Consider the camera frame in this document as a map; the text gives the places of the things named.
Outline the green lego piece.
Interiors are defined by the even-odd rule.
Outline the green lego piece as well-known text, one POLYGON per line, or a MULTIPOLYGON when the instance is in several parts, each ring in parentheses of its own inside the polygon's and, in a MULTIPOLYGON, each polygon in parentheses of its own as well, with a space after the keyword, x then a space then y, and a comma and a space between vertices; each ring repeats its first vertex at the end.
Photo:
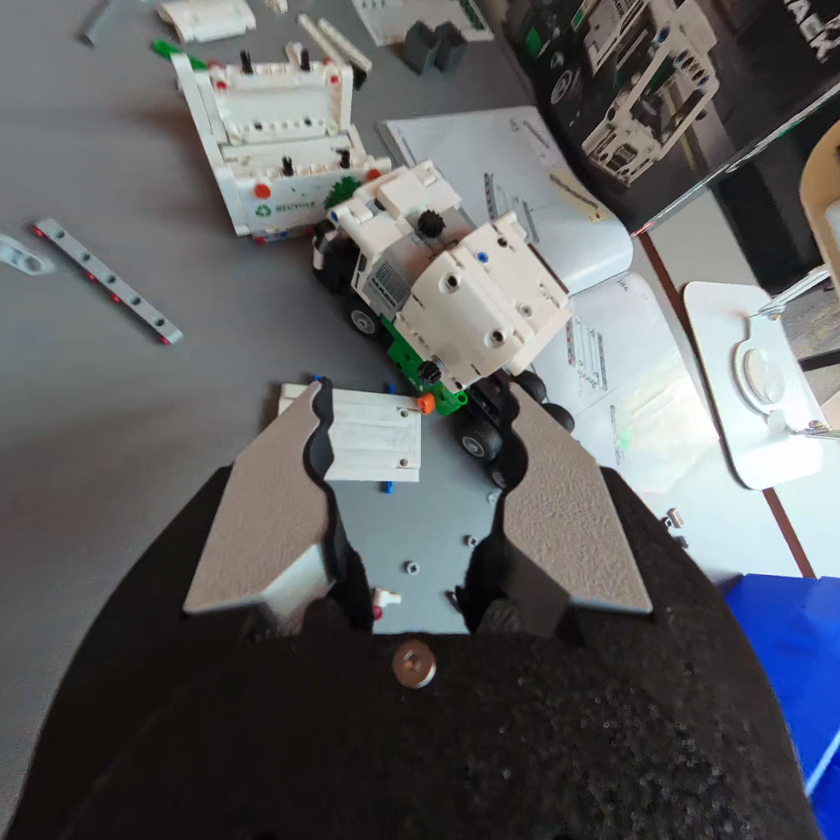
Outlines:
POLYGON ((152 40, 150 48, 157 56, 166 60, 172 60, 174 56, 184 57, 189 61, 190 67, 193 70, 206 71, 208 69, 208 64, 204 60, 186 53, 183 49, 176 47, 162 38, 152 40))

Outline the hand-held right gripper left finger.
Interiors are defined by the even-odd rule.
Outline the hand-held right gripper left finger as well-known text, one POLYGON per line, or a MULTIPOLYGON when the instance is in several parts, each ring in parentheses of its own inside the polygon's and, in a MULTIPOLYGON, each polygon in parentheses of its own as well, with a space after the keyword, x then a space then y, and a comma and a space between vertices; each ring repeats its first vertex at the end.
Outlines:
POLYGON ((255 607, 282 634, 347 574, 349 541, 326 474, 330 381, 303 388, 235 459, 183 611, 255 607))

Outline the blue plastic bin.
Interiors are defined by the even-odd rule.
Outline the blue plastic bin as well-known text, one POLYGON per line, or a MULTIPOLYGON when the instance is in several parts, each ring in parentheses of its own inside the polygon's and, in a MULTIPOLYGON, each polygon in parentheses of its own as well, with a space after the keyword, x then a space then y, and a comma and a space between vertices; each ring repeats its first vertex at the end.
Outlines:
POLYGON ((839 580, 747 574, 725 595, 780 702, 825 838, 839 820, 839 580))

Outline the white ribbed lego panel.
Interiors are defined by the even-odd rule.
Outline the white ribbed lego panel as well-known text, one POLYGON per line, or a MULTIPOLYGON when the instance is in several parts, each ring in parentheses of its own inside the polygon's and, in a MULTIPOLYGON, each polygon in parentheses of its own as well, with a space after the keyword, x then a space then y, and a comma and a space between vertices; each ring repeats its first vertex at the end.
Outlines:
POLYGON ((389 392, 331 388, 332 421, 326 429, 332 462, 313 475, 305 458, 308 440, 283 445, 299 455, 305 476, 317 486, 373 482, 392 492, 395 484, 417 483, 422 467, 422 414, 416 398, 389 392))

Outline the white green lego truck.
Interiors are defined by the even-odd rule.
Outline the white green lego truck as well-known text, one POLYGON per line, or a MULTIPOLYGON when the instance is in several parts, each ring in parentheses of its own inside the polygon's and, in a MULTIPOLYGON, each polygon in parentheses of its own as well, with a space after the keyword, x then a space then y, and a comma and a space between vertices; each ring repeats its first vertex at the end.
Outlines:
POLYGON ((571 316, 567 290, 515 212, 475 224, 431 161, 367 177, 328 193, 314 274, 341 295, 354 330, 387 350, 421 414, 459 415, 458 441, 504 489, 510 383, 574 430, 532 369, 571 316))

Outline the grey red-pinned lego beam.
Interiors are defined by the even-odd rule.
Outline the grey red-pinned lego beam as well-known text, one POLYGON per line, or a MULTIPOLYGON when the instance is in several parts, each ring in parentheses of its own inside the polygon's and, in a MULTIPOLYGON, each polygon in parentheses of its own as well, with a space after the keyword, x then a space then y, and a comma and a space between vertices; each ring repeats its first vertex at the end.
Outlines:
POLYGON ((156 334, 163 345, 172 346, 182 341, 182 331, 171 320, 153 306, 147 297, 132 288, 118 272, 73 237, 66 226, 46 217, 34 222, 32 228, 37 237, 55 246, 85 278, 105 290, 113 302, 131 311, 156 334))

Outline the pale grey lego piece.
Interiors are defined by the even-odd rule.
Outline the pale grey lego piece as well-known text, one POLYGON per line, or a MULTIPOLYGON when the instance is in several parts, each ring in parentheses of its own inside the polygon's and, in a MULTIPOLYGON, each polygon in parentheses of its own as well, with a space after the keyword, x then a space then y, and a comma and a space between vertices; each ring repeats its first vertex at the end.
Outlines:
POLYGON ((43 277, 56 272, 55 264, 5 234, 1 234, 1 263, 29 277, 43 277))

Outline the white display stand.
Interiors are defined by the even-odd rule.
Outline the white display stand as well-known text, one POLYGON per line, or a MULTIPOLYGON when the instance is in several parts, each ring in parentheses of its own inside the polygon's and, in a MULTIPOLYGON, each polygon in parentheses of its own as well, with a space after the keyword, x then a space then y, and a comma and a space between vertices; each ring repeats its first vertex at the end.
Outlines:
POLYGON ((681 292, 723 447, 747 489, 816 475, 828 444, 838 442, 781 321, 789 303, 829 277, 819 266, 776 297, 704 280, 681 292))

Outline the white curved lego panel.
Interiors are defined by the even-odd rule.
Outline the white curved lego panel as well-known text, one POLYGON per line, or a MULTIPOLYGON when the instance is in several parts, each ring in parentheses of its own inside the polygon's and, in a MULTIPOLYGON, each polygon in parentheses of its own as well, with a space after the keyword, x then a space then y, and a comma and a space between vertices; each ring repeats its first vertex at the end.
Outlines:
POLYGON ((246 1, 159 2, 156 12, 179 44, 205 44, 247 34, 257 26, 246 1))

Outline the white green-edged paper sheet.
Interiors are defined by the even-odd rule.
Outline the white green-edged paper sheet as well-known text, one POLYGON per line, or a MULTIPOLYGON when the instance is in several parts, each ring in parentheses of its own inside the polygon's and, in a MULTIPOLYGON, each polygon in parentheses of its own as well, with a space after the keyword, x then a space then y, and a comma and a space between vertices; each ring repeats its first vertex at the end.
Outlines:
POLYGON ((495 38, 472 1, 352 1, 352 6, 377 47, 401 44, 416 22, 431 29, 451 23, 469 43, 495 38))

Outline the white lego beam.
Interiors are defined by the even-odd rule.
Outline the white lego beam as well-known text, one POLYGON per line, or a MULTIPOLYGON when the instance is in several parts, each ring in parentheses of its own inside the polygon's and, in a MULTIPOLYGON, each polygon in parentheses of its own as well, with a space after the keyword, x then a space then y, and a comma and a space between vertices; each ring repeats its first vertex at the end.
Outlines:
POLYGON ((345 59, 337 47, 321 32, 312 19, 304 13, 297 16, 298 25, 306 32, 310 39, 320 48, 325 59, 337 66, 345 66, 349 61, 345 59))
POLYGON ((371 72, 373 67, 371 60, 325 17, 318 20, 318 29, 323 35, 326 35, 329 42, 338 47, 341 55, 350 61, 354 69, 360 70, 364 74, 371 72))

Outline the open instruction booklet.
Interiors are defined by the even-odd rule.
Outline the open instruction booklet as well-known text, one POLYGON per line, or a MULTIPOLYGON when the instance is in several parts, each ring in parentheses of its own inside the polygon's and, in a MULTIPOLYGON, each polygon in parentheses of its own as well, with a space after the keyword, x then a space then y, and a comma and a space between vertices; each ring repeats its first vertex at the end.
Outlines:
POLYGON ((513 211, 570 294, 572 317, 532 368, 574 435, 662 516, 686 511, 718 435, 652 285, 632 268, 634 242, 584 185, 534 107, 377 126, 395 160, 430 160, 477 224, 513 211))

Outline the dark grey lego blocks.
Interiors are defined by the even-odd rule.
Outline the dark grey lego blocks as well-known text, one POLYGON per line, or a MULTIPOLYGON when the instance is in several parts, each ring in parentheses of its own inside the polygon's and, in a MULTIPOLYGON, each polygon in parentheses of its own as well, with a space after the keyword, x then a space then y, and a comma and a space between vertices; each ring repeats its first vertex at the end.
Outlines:
POLYGON ((424 21, 417 20, 406 32, 402 61, 418 76, 433 67, 441 72, 454 70, 466 53, 468 44, 460 29, 451 21, 430 28, 424 21))

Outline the grey lego bar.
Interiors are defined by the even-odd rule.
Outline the grey lego bar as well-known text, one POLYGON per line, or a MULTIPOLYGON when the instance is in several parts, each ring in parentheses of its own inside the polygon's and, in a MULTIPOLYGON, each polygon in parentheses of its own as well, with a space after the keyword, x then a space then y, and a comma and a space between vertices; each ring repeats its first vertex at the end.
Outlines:
POLYGON ((77 41, 94 48, 121 4, 122 1, 96 1, 77 31, 77 41))

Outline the black lego set box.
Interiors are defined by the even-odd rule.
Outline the black lego set box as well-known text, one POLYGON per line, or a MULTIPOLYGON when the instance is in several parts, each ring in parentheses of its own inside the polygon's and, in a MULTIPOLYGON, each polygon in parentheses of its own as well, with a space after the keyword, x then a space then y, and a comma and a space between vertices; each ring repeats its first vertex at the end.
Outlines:
POLYGON ((504 8, 544 121, 631 230, 838 86, 838 1, 504 8))

